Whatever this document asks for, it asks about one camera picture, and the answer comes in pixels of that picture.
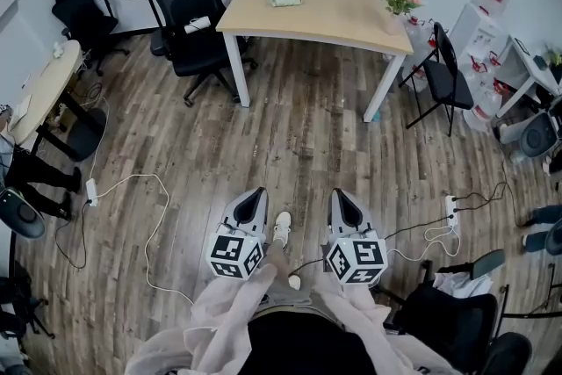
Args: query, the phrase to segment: flower vase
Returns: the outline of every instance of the flower vase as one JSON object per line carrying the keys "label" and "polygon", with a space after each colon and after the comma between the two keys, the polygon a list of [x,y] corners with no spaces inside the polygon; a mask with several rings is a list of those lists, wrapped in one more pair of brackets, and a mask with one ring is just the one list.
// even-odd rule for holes
{"label": "flower vase", "polygon": [[400,14],[392,13],[385,22],[385,32],[392,35],[400,34],[404,30],[403,19]]}

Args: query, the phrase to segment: power strip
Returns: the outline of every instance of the power strip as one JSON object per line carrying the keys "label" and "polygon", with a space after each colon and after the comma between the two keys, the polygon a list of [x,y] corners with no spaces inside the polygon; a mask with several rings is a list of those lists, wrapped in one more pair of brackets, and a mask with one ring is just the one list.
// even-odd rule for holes
{"label": "power strip", "polygon": [[455,212],[457,209],[457,202],[453,201],[455,196],[447,196],[445,197],[445,210],[447,212],[447,225],[458,232],[458,212]]}
{"label": "power strip", "polygon": [[86,191],[88,192],[88,200],[90,201],[90,206],[97,206],[97,189],[96,189],[96,180],[91,178],[86,182]]}

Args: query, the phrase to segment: pink jacket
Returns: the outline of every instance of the pink jacket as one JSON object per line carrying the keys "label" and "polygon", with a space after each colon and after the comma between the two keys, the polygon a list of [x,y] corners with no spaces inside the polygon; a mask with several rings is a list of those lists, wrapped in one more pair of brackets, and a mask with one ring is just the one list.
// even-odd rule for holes
{"label": "pink jacket", "polygon": [[[126,375],[235,375],[251,351],[248,323],[277,275],[266,264],[249,281],[213,280],[191,308],[191,324],[164,330],[150,338],[129,360]],[[377,305],[364,285],[342,287],[331,274],[320,273],[313,289],[348,331],[357,334],[378,375],[458,374],[450,364],[410,335],[387,335],[388,306]]]}

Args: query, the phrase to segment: table leg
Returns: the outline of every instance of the table leg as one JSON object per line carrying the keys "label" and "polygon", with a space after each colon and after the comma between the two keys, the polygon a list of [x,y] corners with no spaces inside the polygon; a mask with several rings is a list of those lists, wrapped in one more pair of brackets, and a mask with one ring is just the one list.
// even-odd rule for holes
{"label": "table leg", "polygon": [[86,112],[70,94],[64,90],[61,94],[61,101],[71,110],[78,120],[82,121],[92,132],[102,136],[104,134],[104,126],[98,124],[88,112]]}
{"label": "table leg", "polygon": [[498,113],[496,114],[496,116],[498,118],[500,118],[501,116],[503,116],[506,112],[508,112],[508,110],[515,105],[515,103],[517,102],[517,100],[519,100],[521,97],[523,97],[523,94],[525,94],[525,92],[527,92],[529,90],[529,88],[535,84],[535,79],[530,76],[527,81],[521,86],[521,88],[519,88],[517,90],[517,92],[511,96],[511,98],[507,101],[507,103],[505,105],[503,105],[500,110],[498,111]]}
{"label": "table leg", "polygon": [[231,33],[222,33],[227,45],[228,58],[230,66],[236,82],[236,89],[240,97],[240,105],[249,107],[248,86],[246,85],[246,76],[244,75],[244,67],[240,58],[240,49],[236,37]]}
{"label": "table leg", "polygon": [[45,124],[41,124],[37,129],[37,134],[39,137],[37,138],[36,142],[41,139],[46,139],[51,144],[53,144],[56,148],[58,148],[62,153],[66,154],[70,159],[76,159],[78,157],[78,153],[69,146],[66,142],[62,142],[59,138],[54,136],[51,132],[49,132],[48,127]]}
{"label": "table leg", "polygon": [[372,118],[375,117],[380,104],[383,103],[383,99],[385,98],[386,93],[388,92],[388,90],[390,90],[394,78],[396,78],[396,75],[398,74],[398,69],[400,69],[404,58],[406,58],[404,54],[395,55],[388,63],[388,66],[386,66],[386,71],[383,75],[383,79],[380,81],[380,84],[377,87],[377,91],[369,102],[367,111],[363,116],[364,122],[371,122]]}

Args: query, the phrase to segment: floor plank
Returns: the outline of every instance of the floor plank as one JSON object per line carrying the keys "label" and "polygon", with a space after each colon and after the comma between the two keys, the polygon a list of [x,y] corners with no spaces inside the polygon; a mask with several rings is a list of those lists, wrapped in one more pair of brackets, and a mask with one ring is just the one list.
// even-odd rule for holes
{"label": "floor plank", "polygon": [[[296,268],[321,255],[335,187],[362,199],[384,236],[441,217],[447,193],[490,196],[505,170],[514,204],[506,191],[503,200],[462,212],[458,256],[447,257],[434,245],[425,257],[440,267],[504,248],[507,263],[493,274],[494,293],[499,296],[500,286],[510,284],[510,312],[528,312],[543,301],[553,258],[522,255],[522,232],[514,222],[530,208],[560,202],[553,181],[538,162],[516,167],[504,162],[509,149],[473,133],[460,116],[448,138],[443,110],[406,130],[415,115],[414,97],[397,85],[382,105],[381,121],[364,124],[364,108],[385,69],[380,55],[312,42],[255,40],[250,53],[261,65],[248,76],[250,108],[233,105],[215,81],[202,86],[195,105],[187,108],[181,95],[191,80],[175,77],[168,61],[152,56],[148,37],[132,38],[126,46],[132,50],[128,57],[113,56],[103,78],[87,74],[80,88],[101,82],[111,107],[93,169],[98,191],[139,172],[154,172],[169,191],[169,209],[148,248],[154,283],[197,296],[212,279],[204,259],[207,236],[224,206],[252,187],[265,186],[270,195],[268,233],[279,212],[292,214],[289,251]],[[104,101],[99,106],[106,109]],[[47,143],[43,149],[48,162],[71,171],[64,155]],[[91,164],[91,158],[80,164],[86,178]],[[60,189],[40,189],[62,197]],[[61,246],[78,262],[83,258],[79,209],[84,200],[84,193],[76,198],[76,219],[59,233]],[[64,224],[59,220],[49,221],[42,240],[18,240],[17,258],[32,274],[34,291],[50,301],[42,314],[57,334],[53,341],[33,334],[25,339],[43,373],[120,373],[151,335],[186,323],[189,304],[151,289],[145,280],[144,245],[165,200],[156,180],[133,179],[98,208],[87,209],[83,270],[70,267],[56,249],[54,230]],[[461,206],[478,204],[471,198]],[[458,242],[452,237],[444,241],[454,253]],[[418,257],[426,247],[423,228],[398,234],[387,244]],[[390,262],[383,283],[406,295],[418,283],[420,266],[395,253]],[[302,274],[309,281],[320,269],[311,265]],[[560,268],[557,277],[562,278]],[[557,307],[554,303],[550,309]],[[505,320],[502,331],[530,338],[534,357],[529,373],[540,373],[558,349],[561,325],[560,319]]]}

